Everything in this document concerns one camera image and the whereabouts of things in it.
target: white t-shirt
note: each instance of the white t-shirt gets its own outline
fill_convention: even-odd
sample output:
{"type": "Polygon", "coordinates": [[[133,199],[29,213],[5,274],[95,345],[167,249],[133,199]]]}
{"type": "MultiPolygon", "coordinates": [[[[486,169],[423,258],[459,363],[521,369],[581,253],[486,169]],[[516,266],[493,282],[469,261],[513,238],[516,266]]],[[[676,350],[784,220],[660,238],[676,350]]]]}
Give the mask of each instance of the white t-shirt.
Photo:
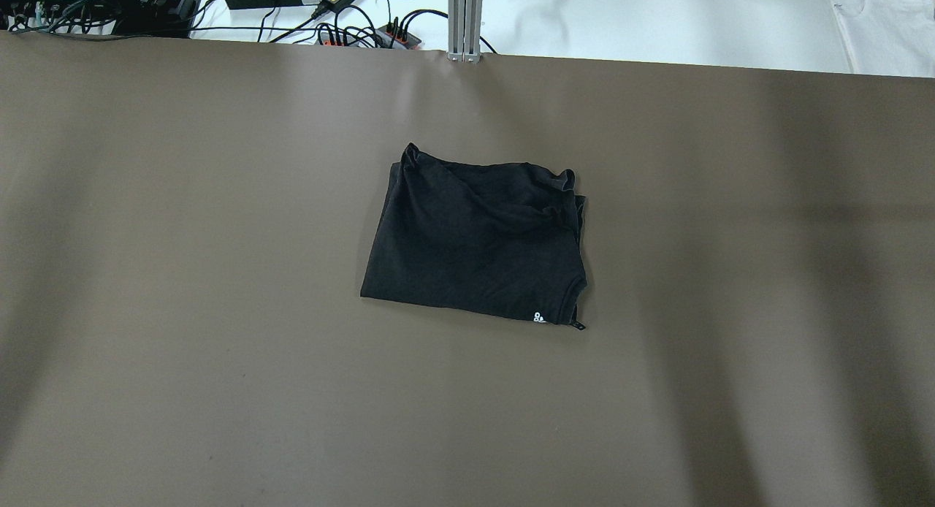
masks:
{"type": "Polygon", "coordinates": [[[851,69],[935,77],[935,2],[831,0],[851,69]]]}

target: white table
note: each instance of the white table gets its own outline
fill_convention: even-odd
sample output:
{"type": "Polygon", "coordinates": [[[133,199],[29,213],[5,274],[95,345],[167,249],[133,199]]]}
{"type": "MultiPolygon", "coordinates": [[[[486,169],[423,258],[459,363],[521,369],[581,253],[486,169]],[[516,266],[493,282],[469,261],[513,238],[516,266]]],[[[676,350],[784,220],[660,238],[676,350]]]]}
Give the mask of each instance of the white table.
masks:
{"type": "MultiPolygon", "coordinates": [[[[356,4],[377,26],[385,23],[385,0],[356,4]]],[[[448,0],[391,0],[391,7],[401,17],[416,8],[447,11],[448,0]]],[[[217,1],[202,26],[256,26],[266,13],[231,12],[217,1]]],[[[293,27],[309,14],[283,8],[275,26],[293,27]]],[[[425,48],[444,50],[442,18],[422,15],[413,23],[425,48]]],[[[347,10],[340,24],[365,20],[347,10]]],[[[502,54],[850,72],[828,0],[484,0],[481,33],[502,54]]],[[[193,37],[256,41],[257,32],[196,31],[193,37]]],[[[311,34],[295,35],[304,37],[311,34]]]]}

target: folded black shirt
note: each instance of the folded black shirt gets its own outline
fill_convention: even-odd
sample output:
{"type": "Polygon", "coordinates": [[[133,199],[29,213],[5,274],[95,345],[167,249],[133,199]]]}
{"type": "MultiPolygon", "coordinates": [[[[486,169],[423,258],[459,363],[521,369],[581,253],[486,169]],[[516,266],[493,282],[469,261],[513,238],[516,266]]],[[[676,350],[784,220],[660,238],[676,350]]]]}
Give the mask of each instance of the folded black shirt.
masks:
{"type": "Polygon", "coordinates": [[[408,145],[390,168],[361,296],[584,328],[574,185],[570,169],[455,164],[408,145]]]}

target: power cord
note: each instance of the power cord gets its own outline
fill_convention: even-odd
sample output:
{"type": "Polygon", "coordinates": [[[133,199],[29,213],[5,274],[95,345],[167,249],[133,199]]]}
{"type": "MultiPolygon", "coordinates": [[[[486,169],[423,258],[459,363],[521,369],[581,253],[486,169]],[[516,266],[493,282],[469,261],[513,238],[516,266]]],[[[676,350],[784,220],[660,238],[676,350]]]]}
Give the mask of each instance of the power cord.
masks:
{"type": "Polygon", "coordinates": [[[364,15],[364,19],[367,20],[367,24],[370,24],[370,28],[371,28],[372,30],[374,30],[374,31],[377,30],[377,28],[374,27],[374,25],[373,25],[373,20],[370,19],[370,16],[367,15],[367,13],[365,13],[365,12],[364,12],[360,7],[358,7],[356,4],[349,4],[349,5],[347,5],[347,7],[344,7],[344,8],[342,8],[342,9],[338,10],[338,11],[335,13],[335,28],[337,28],[337,17],[338,17],[338,15],[341,15],[341,12],[344,12],[344,11],[347,10],[348,8],[353,8],[353,9],[356,10],[357,12],[361,13],[361,15],[364,15]]]}
{"type": "MultiPolygon", "coordinates": [[[[84,37],[81,34],[62,34],[61,32],[56,31],[36,31],[41,34],[49,34],[54,37],[60,37],[64,39],[74,40],[74,41],[92,41],[92,42],[108,42],[108,41],[121,41],[124,39],[133,39],[140,37],[155,37],[154,34],[157,32],[168,32],[168,31],[181,31],[181,32],[196,32],[196,31],[259,31],[259,27],[197,27],[197,28],[160,28],[155,31],[148,31],[147,34],[127,34],[125,37],[84,37]]],[[[283,28],[283,27],[266,27],[264,30],[267,31],[290,31],[290,32],[311,32],[315,31],[316,28],[283,28]]]]}
{"type": "MultiPolygon", "coordinates": [[[[61,11],[61,14],[59,15],[59,18],[57,18],[57,20],[51,21],[50,23],[47,23],[45,25],[40,25],[37,27],[27,26],[29,18],[26,17],[26,9],[29,8],[29,4],[26,4],[23,7],[23,13],[20,13],[19,15],[14,15],[14,22],[15,22],[14,28],[11,28],[9,31],[11,32],[11,34],[23,34],[23,32],[30,32],[30,31],[55,31],[57,28],[60,28],[61,26],[66,24],[66,22],[70,20],[70,18],[72,18],[72,13],[76,11],[80,12],[80,16],[79,16],[80,19],[77,22],[73,20],[71,24],[79,25],[81,27],[81,30],[83,31],[90,31],[91,27],[87,25],[87,22],[90,20],[90,16],[85,17],[85,13],[87,12],[87,3],[90,1],[94,1],[94,0],[77,0],[73,2],[73,4],[68,5],[68,7],[65,7],[64,10],[61,11]]],[[[103,4],[106,4],[108,7],[113,7],[113,4],[111,4],[109,1],[105,1],[105,0],[97,0],[97,1],[102,1],[103,4]]]]}
{"type": "MultiPolygon", "coordinates": [[[[410,24],[412,24],[412,20],[415,20],[415,18],[423,14],[440,15],[442,18],[446,18],[446,19],[448,18],[448,14],[440,10],[435,10],[432,8],[420,8],[419,10],[414,10],[408,13],[407,15],[404,15],[404,17],[402,18],[402,21],[400,21],[400,27],[402,27],[402,31],[403,31],[403,35],[402,35],[403,38],[408,37],[408,27],[410,27],[410,24]]],[[[484,37],[481,37],[481,43],[487,45],[487,48],[489,48],[489,50],[492,53],[497,54],[497,50],[495,50],[493,45],[491,45],[490,42],[484,39],[484,37]]]]}
{"type": "Polygon", "coordinates": [[[327,12],[327,11],[328,11],[328,7],[327,7],[323,2],[320,2],[320,4],[318,4],[317,8],[315,8],[314,12],[311,13],[311,17],[310,17],[310,18],[308,18],[308,19],[305,20],[305,21],[302,21],[302,22],[301,22],[300,24],[298,24],[297,27],[295,27],[295,28],[287,28],[286,31],[285,31],[283,34],[280,34],[280,35],[278,35],[277,37],[275,37],[275,38],[273,38],[272,40],[270,40],[270,43],[277,43],[277,42],[280,41],[281,39],[283,39],[283,38],[285,38],[285,37],[290,37],[290,35],[295,34],[295,32],[298,32],[298,31],[303,30],[304,27],[305,27],[307,24],[313,22],[314,20],[318,20],[318,18],[320,18],[320,17],[321,17],[325,12],[327,12]]]}
{"type": "Polygon", "coordinates": [[[273,13],[276,12],[280,8],[282,7],[271,8],[270,11],[267,12],[266,15],[264,15],[263,20],[260,21],[260,34],[256,35],[256,43],[260,43],[260,40],[263,39],[263,27],[267,25],[267,18],[273,15],[273,13]]]}

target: brown mat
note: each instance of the brown mat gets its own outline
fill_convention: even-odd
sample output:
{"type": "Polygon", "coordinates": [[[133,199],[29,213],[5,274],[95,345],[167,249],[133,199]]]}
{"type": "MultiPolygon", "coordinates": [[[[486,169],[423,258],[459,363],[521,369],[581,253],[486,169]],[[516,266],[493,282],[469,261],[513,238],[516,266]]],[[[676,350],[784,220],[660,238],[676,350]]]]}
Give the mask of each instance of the brown mat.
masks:
{"type": "Polygon", "coordinates": [[[935,504],[935,83],[0,34],[0,504],[935,504]],[[588,330],[362,300],[408,142],[588,330]]]}

